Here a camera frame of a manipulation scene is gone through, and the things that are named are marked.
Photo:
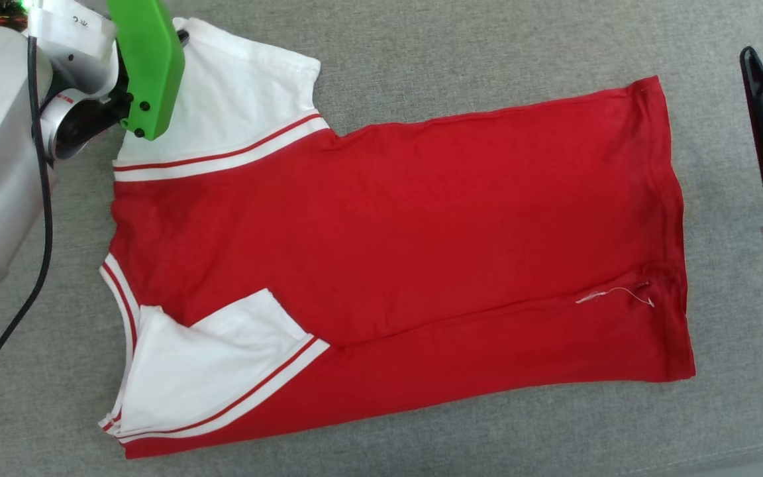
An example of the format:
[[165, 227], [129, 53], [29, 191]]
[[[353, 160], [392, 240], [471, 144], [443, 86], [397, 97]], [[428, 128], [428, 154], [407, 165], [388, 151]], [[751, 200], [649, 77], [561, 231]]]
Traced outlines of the red and white t-shirt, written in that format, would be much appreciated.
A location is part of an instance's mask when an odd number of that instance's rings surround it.
[[100, 273], [127, 458], [528, 386], [695, 374], [659, 78], [336, 134], [321, 64], [200, 19], [125, 136]]

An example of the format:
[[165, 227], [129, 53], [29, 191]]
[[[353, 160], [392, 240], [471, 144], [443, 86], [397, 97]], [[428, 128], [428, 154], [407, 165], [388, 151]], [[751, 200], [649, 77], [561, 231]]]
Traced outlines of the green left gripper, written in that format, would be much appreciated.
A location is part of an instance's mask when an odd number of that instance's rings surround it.
[[189, 33], [176, 30], [163, 0], [108, 0], [108, 7], [119, 63], [112, 117], [137, 138], [155, 140], [172, 121]]

